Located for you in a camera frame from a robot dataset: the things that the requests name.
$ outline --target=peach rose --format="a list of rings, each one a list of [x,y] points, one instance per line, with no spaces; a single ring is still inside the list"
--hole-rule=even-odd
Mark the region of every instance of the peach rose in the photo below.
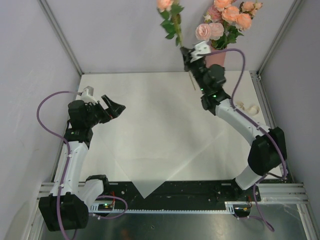
[[[222,19],[227,21],[229,24],[232,24],[234,21],[236,21],[238,15],[239,8],[237,8],[236,6],[230,6],[223,10]]]
[[[209,41],[211,37],[211,28],[209,24],[200,24],[195,30],[195,36],[198,40]]]
[[[247,13],[240,13],[235,20],[235,27],[241,31],[248,30],[252,25],[252,19]]]
[[[214,0],[213,5],[220,12],[231,6],[232,0]]]
[[[246,1],[243,5],[242,5],[242,11],[243,12],[250,12],[253,9],[255,9],[255,4],[252,1]]]
[[[171,6],[174,3],[174,0],[156,0],[156,5],[160,11],[160,13],[167,10],[168,12],[171,11]]]
[[[250,12],[250,14],[251,14],[252,16],[256,16],[257,12],[258,12],[257,9],[253,9],[253,10]]]
[[[206,14],[210,15],[211,21],[214,23],[220,22],[222,20],[221,12],[218,11],[218,9],[215,7],[215,5],[212,5],[211,7],[209,7]]]
[[[262,8],[262,5],[263,3],[262,2],[257,2],[255,5],[254,5],[254,8],[259,10],[260,8]]]
[[[213,22],[209,24],[211,28],[211,36],[212,40],[219,40],[225,32],[224,26],[220,22]]]

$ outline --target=white wall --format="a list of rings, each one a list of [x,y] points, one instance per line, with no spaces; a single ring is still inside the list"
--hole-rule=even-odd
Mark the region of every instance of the white wall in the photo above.
[[[286,135],[288,162],[304,182],[320,224],[320,1],[308,0],[262,73],[276,123]]]
[[[60,144],[38,124],[37,106],[50,93],[75,90],[80,76],[36,0],[2,1],[0,29],[0,240],[19,240]],[[41,112],[60,134],[72,98],[55,98]]]
[[[257,70],[294,0],[262,0],[252,28],[230,48],[243,50],[247,70]],[[213,0],[181,0],[186,46]],[[89,72],[183,71],[180,51],[159,26],[156,0],[48,0],[82,70]],[[241,57],[228,53],[227,70],[240,70]]]

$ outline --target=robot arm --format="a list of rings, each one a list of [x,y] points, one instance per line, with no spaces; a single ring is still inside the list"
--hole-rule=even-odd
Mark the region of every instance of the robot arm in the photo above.
[[[61,185],[60,213],[65,230],[85,228],[89,220],[88,208],[102,193],[110,194],[109,182],[105,175],[88,177],[84,187],[79,191],[81,169],[93,137],[92,128],[117,118],[126,108],[103,95],[101,98],[108,106],[104,109],[93,97],[93,92],[92,87],[86,87],[81,93],[80,100],[72,101],[68,105],[70,127],[67,127],[64,138],[70,145],[69,163],[64,172],[68,148],[63,144],[54,186],[49,196],[41,197],[39,200],[39,209],[49,231],[60,230],[56,206],[62,178],[64,183]]]
[[[249,117],[255,125],[249,122],[232,107],[230,96],[224,91],[223,85],[226,82],[224,67],[214,64],[206,67],[205,58],[199,54],[211,52],[206,42],[200,42],[194,49],[182,47],[184,70],[191,71],[201,91],[201,103],[205,110],[225,120],[237,130],[249,143],[251,150],[248,157],[248,166],[237,176],[234,181],[242,189],[246,190],[261,179],[267,172],[281,163],[280,156],[276,149],[256,126],[260,126],[273,138],[279,146],[283,158],[287,158],[286,142],[284,132],[276,127],[262,125]]]

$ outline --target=pink vase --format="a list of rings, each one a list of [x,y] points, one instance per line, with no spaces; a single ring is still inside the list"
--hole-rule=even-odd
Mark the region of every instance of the pink vase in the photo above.
[[[211,52],[218,51],[218,50],[214,49],[212,46],[210,46],[210,48],[211,48]],[[209,68],[213,64],[218,64],[218,65],[224,67],[225,59],[226,59],[226,52],[218,53],[218,54],[211,55],[211,56],[206,56],[205,57],[205,62],[206,62],[205,65],[207,68]]]

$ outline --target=purple cable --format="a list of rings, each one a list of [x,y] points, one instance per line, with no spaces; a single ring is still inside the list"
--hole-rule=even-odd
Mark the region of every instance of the purple cable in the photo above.
[[[121,197],[118,197],[118,196],[110,196],[110,195],[102,195],[102,196],[98,196],[97,199],[104,199],[104,198],[108,198],[108,199],[118,199],[120,201],[122,201],[125,205],[125,209],[123,212],[121,212],[120,214],[116,215],[116,216],[100,216],[100,215],[97,215],[97,214],[94,214],[94,216],[98,216],[98,218],[101,218],[101,219],[116,219],[120,216],[122,216],[123,214],[126,213],[126,211],[128,210],[128,204],[126,202],[126,200],[124,200],[123,198]]]
[[[52,98],[53,96],[55,95],[58,95],[58,94],[76,94],[76,95],[81,95],[81,92],[76,92],[76,91],[58,91],[58,92],[55,92],[49,96],[47,96],[44,100],[42,100],[42,102],[39,104],[37,110],[36,110],[36,119],[38,120],[39,124],[41,125],[41,127],[44,128],[44,130],[46,130],[47,132],[49,132],[50,134],[62,139],[64,141],[64,143],[66,144],[66,147],[67,147],[67,152],[68,152],[68,157],[66,158],[66,162],[65,162],[65,166],[64,166],[64,169],[63,169],[63,173],[62,173],[62,177],[61,177],[61,180],[60,180],[60,185],[64,183],[64,180],[65,180],[65,176],[66,176],[66,173],[67,173],[67,169],[68,169],[68,165],[69,165],[69,161],[70,161],[70,157],[69,155],[71,154],[71,148],[70,148],[70,144],[69,142],[61,135],[51,131],[50,129],[48,129],[43,123],[42,121],[40,120],[40,116],[39,116],[39,113],[40,113],[40,108],[42,107],[42,105],[50,98]],[[66,240],[69,240],[69,237],[65,231],[65,228],[64,228],[64,225],[62,223],[62,218],[61,218],[61,212],[60,212],[60,198],[61,198],[61,190],[62,190],[62,187],[59,186],[58,187],[58,193],[57,193],[57,197],[56,197],[56,214],[57,214],[57,218],[58,218],[58,223],[59,223],[59,227],[60,227],[60,230],[61,230],[61,233],[64,237],[64,239]],[[74,240],[76,238],[76,235],[77,235],[77,230],[75,230],[74,232],[74,235],[72,237],[72,240]]]
[[[235,94],[236,94],[236,91],[239,87],[239,84],[240,84],[240,81],[242,79],[242,76],[244,74],[244,71],[245,71],[245,67],[246,67],[246,57],[245,57],[245,54],[243,51],[241,51],[240,49],[236,49],[236,48],[230,48],[230,49],[224,49],[224,50],[220,50],[220,51],[215,51],[215,52],[211,52],[211,53],[207,53],[207,54],[198,54],[198,56],[211,56],[211,55],[215,55],[215,54],[220,54],[220,53],[226,53],[226,52],[238,52],[241,54],[242,56],[242,59],[243,59],[243,62],[242,62],[242,68],[241,68],[241,74],[239,76],[239,79],[234,87],[234,90],[232,92],[232,95],[231,95],[231,106],[232,108],[237,111],[241,116],[243,116],[246,120],[248,120],[251,124],[253,124],[257,129],[259,129],[264,135],[266,135],[268,137],[268,139],[271,141],[272,145],[274,146],[276,152],[278,153],[280,159],[281,159],[281,164],[282,164],[282,167],[283,167],[283,176],[282,176],[282,179],[286,178],[287,175],[288,175],[288,170],[287,170],[287,167],[286,167],[286,162],[285,162],[285,159],[281,153],[281,150],[279,148],[279,146],[277,145],[277,143],[274,141],[274,139],[270,136],[270,134],[268,132],[266,132],[262,127],[260,127],[254,120],[252,120],[249,116],[247,116],[244,112],[242,112],[241,110],[239,110],[236,105],[235,105],[235,102],[234,102],[234,98],[235,98]],[[259,184],[262,180],[264,180],[266,178],[267,175],[263,176],[262,178],[260,178],[254,185],[253,185],[253,197],[254,197],[254,202],[255,202],[255,205],[256,205],[256,208],[260,214],[261,217],[258,217],[258,216],[250,216],[250,218],[252,219],[257,219],[257,220],[262,220],[264,222],[264,224],[267,226],[267,228],[271,231],[271,232],[274,232],[275,229],[274,227],[269,223],[267,222],[267,220],[265,219],[261,209],[260,209],[260,206],[258,204],[258,201],[257,201],[257,197],[256,197],[256,187],[257,187],[257,184]]]

